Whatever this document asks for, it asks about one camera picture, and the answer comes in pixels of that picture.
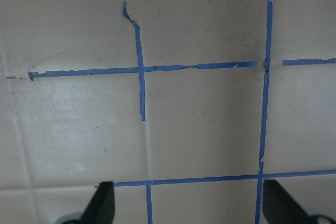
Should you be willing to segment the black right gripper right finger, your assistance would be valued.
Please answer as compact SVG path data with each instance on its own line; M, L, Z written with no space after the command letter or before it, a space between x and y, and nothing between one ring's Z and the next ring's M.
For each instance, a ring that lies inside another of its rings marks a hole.
M268 223L318 223L321 216L308 215L276 180L264 180L262 188L262 211Z

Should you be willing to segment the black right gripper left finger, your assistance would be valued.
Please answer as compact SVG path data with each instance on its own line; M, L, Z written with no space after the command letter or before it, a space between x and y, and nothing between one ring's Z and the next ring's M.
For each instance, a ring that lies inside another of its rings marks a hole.
M115 217L114 183L101 182L79 223L111 224Z

